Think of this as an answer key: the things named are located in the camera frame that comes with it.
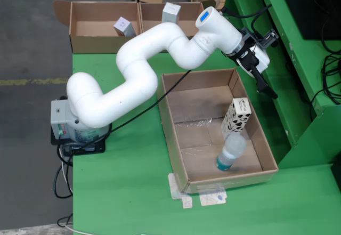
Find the black cable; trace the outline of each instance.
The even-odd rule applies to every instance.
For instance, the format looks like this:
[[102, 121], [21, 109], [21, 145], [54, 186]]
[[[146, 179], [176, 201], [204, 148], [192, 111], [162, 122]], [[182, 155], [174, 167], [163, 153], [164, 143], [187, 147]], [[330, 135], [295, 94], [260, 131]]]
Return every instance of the black cable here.
[[59, 218], [59, 219], [57, 220], [57, 225], [58, 225], [60, 228], [64, 228], [64, 227], [65, 227], [65, 225], [59, 224], [59, 222], [62, 221], [63, 219], [68, 219], [68, 220], [70, 220], [70, 216], [65, 216], [65, 217]]
[[[341, 82], [337, 82], [337, 83], [335, 83], [335, 84], [329, 86], [328, 88], [334, 87], [334, 86], [336, 86], [336, 85], [338, 85], [338, 84], [340, 84], [340, 83], [341, 83]], [[319, 93], [321, 93], [322, 91], [324, 91], [324, 89], [321, 89], [321, 90], [317, 91], [317, 93], [314, 95], [313, 99], [311, 100], [311, 105], [310, 105], [311, 107], [312, 107], [313, 101], [315, 100], [315, 98], [317, 97], [317, 95], [318, 95]], [[312, 117], [312, 113], [311, 113], [311, 108], [310, 108], [310, 119], [311, 119], [311, 121], [313, 121], [313, 117]]]
[[61, 146], [61, 144], [58, 143], [58, 145], [57, 145], [57, 156], [58, 156], [58, 158], [59, 158], [64, 164], [67, 165], [67, 164], [68, 164], [67, 161], [65, 161], [65, 160], [63, 159], [63, 157], [60, 156], [60, 152], [59, 152], [60, 146]]
[[329, 21], [329, 18], [324, 22], [324, 24], [323, 24], [323, 26], [322, 26], [322, 30], [321, 30], [321, 41], [322, 41], [322, 45], [323, 45], [323, 47], [324, 47], [329, 53], [332, 53], [332, 54], [340, 54], [340, 53], [341, 53], [341, 50], [338, 50], [338, 51], [331, 50], [331, 49], [326, 45], [326, 43], [324, 42], [323, 30], [324, 30], [324, 27], [326, 26], [326, 24], [328, 23], [328, 21]]
[[[57, 225], [60, 227], [60, 228], [64, 228], [66, 225], [68, 225], [68, 223], [70, 222], [70, 219], [71, 217], [73, 216], [74, 214], [72, 213], [71, 215], [69, 216], [65, 216], [65, 217], [62, 217], [62, 218], [59, 218], [57, 220]], [[66, 222], [65, 222], [65, 225], [61, 225], [59, 222], [62, 221], [63, 219], [67, 219]]]
[[254, 32], [254, 34], [256, 35], [256, 37], [258, 38], [258, 39], [262, 39], [263, 38], [263, 36], [255, 29], [255, 22], [256, 22], [256, 20], [266, 11], [266, 10], [268, 10], [269, 8], [271, 8], [272, 7], [272, 4], [269, 4], [268, 6], [266, 6], [266, 7], [264, 7], [263, 9], [261, 9], [260, 11], [259, 11], [259, 14], [257, 14], [254, 18], [253, 18], [253, 20], [252, 20], [252, 22], [251, 22], [251, 29], [252, 29], [252, 31]]
[[161, 102], [161, 100], [163, 99], [163, 98], [165, 98], [166, 97], [166, 95], [168, 95], [182, 80], [183, 80], [183, 78], [184, 77], [186, 77], [187, 76], [187, 74], [189, 74], [190, 73], [190, 71], [191, 70], [188, 70], [162, 97], [160, 97], [160, 99], [158, 99], [154, 104], [152, 104], [150, 107], [148, 107], [148, 108], [146, 108], [144, 111], [142, 111], [142, 112], [140, 112], [139, 114], [137, 114], [135, 117], [133, 117], [133, 118], [131, 118], [130, 120], [128, 120], [128, 121], [126, 121], [126, 122], [124, 122], [123, 124], [121, 124], [121, 125], [119, 125], [118, 127], [115, 127], [114, 129], [112, 129], [112, 130], [110, 130], [110, 131], [108, 131], [107, 133], [105, 133], [103, 136], [100, 136], [99, 138], [97, 138], [96, 140], [94, 140], [94, 141], [92, 141], [92, 142], [89, 142], [89, 143], [87, 143], [87, 144], [85, 144], [84, 146], [82, 146], [82, 147], [80, 147], [79, 149], [77, 149], [77, 150], [75, 150], [72, 154], [71, 154], [71, 156], [70, 156], [70, 158], [69, 158], [69, 160], [68, 160], [68, 162], [67, 162], [67, 167], [66, 167], [66, 184], [67, 184], [67, 186], [68, 186], [68, 189], [69, 189], [69, 191], [70, 191], [70, 193], [71, 193], [71, 195], [73, 195], [73, 193], [72, 193], [72, 191], [71, 191], [71, 188], [70, 188], [70, 184], [69, 184], [69, 178], [68, 178], [68, 174], [69, 174], [69, 164], [70, 164], [70, 162], [71, 162], [71, 160], [72, 160], [72, 158], [73, 158], [73, 156], [78, 152], [78, 151], [80, 151], [80, 150], [82, 150], [83, 148], [85, 148], [85, 147], [87, 147], [89, 144], [91, 144], [91, 143], [94, 143], [94, 142], [96, 142], [96, 141], [98, 141], [99, 139], [102, 139], [102, 138], [106, 138], [106, 137], [108, 137], [112, 132], [114, 132], [114, 131], [116, 131], [116, 130], [118, 130], [118, 129], [120, 129], [120, 128], [122, 128], [122, 127], [124, 127], [125, 125], [127, 125], [128, 123], [130, 123], [130, 122], [132, 122], [133, 120], [135, 120], [135, 119], [137, 119], [137, 118], [139, 118], [141, 115], [143, 115], [144, 113], [146, 113], [147, 111], [149, 111], [150, 109], [152, 109], [154, 106], [156, 106], [159, 102]]
[[336, 74], [341, 73], [341, 66], [339, 64], [337, 64], [336, 67], [334, 67], [330, 70], [327, 70], [327, 67], [330, 66], [331, 64], [333, 64], [335, 62], [341, 62], [341, 50], [338, 50], [338, 51], [331, 50], [326, 45], [326, 43], [324, 42], [323, 30], [324, 30], [324, 27], [326, 26], [326, 24], [328, 23], [328, 21], [329, 21], [329, 18], [324, 22], [322, 29], [321, 29], [321, 43], [322, 43], [323, 47], [326, 49], [326, 51], [328, 51], [330, 54], [324, 58], [322, 69], [321, 69], [322, 89], [316, 92], [316, 94], [314, 95], [313, 99], [310, 102], [309, 112], [310, 112], [311, 121], [313, 121], [313, 117], [312, 117], [313, 101], [315, 100], [315, 98], [317, 97], [317, 95], [319, 93], [323, 92], [335, 104], [340, 104], [339, 100], [341, 100], [341, 94], [338, 94], [338, 93], [335, 93], [335, 92], [332, 92], [331, 90], [329, 90], [330, 88], [340, 84], [341, 81], [334, 83], [331, 86], [328, 86], [328, 83], [327, 83], [328, 76], [332, 76], [332, 75], [336, 75]]
[[74, 215], [73, 213], [71, 213], [71, 215], [69, 215], [68, 219], [66, 220], [65, 225], [68, 225], [68, 224], [69, 224], [70, 219], [71, 219], [71, 217], [72, 217], [73, 215]]
[[62, 169], [62, 165], [58, 168], [57, 173], [55, 174], [55, 177], [54, 177], [54, 180], [53, 180], [53, 193], [59, 199], [67, 199], [67, 198], [70, 198], [72, 195], [59, 196], [58, 193], [57, 193], [57, 190], [56, 190], [57, 178], [58, 178], [58, 175], [60, 173], [60, 170]]
[[256, 15], [258, 15], [258, 14], [260, 14], [260, 13], [263, 13], [264, 11], [266, 11], [266, 10], [267, 10], [268, 8], [270, 8], [270, 7], [272, 7], [272, 4], [269, 4], [268, 6], [262, 8], [261, 10], [258, 10], [258, 11], [255, 12], [255, 13], [252, 13], [252, 14], [250, 14], [250, 15], [238, 15], [238, 14], [234, 13], [232, 10], [229, 10], [229, 9], [228, 9], [227, 7], [225, 7], [225, 6], [221, 9], [221, 12], [223, 12], [223, 13], [225, 13], [225, 14], [231, 16], [231, 17], [234, 17], [234, 18], [252, 18], [252, 17], [254, 17], [254, 16], [256, 16]]

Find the yellow floor line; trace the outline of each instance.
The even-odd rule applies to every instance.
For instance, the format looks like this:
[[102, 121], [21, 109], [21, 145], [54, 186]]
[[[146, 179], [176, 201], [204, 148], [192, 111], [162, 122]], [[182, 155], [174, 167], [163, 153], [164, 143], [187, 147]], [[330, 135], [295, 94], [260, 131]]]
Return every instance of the yellow floor line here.
[[28, 84], [65, 84], [68, 78], [49, 78], [49, 79], [0, 79], [0, 86], [25, 86]]

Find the plastic bottle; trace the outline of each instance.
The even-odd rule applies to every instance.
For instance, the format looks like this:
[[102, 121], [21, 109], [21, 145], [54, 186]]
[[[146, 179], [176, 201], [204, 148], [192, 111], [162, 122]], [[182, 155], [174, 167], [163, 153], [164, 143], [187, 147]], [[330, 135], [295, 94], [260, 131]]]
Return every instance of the plastic bottle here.
[[246, 149], [246, 140], [239, 133], [231, 133], [225, 141], [222, 152], [215, 161], [215, 165], [222, 171], [227, 171], [243, 155]]

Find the gray floor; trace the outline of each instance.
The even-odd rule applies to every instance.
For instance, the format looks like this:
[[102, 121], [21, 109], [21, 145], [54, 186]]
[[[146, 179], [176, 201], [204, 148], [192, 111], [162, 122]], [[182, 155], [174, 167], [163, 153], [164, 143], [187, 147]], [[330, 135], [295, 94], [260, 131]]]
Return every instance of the gray floor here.
[[[53, 224], [72, 212], [72, 199], [52, 191], [60, 162], [50, 145], [50, 103], [66, 85], [34, 80], [71, 75], [68, 29], [53, 1], [0, 0], [0, 230]], [[62, 179], [58, 189], [67, 193]]]

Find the white box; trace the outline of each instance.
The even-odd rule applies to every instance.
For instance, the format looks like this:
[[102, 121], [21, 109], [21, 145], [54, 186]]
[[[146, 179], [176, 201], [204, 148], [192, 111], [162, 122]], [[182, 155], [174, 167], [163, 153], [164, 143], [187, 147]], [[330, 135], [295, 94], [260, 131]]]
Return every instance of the white box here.
[[132, 23], [123, 17], [120, 17], [113, 27], [120, 36], [136, 36]]
[[222, 123], [224, 140], [231, 132], [240, 133], [251, 115], [247, 98], [233, 98]]
[[181, 6], [167, 2], [162, 11], [162, 23], [178, 23]]

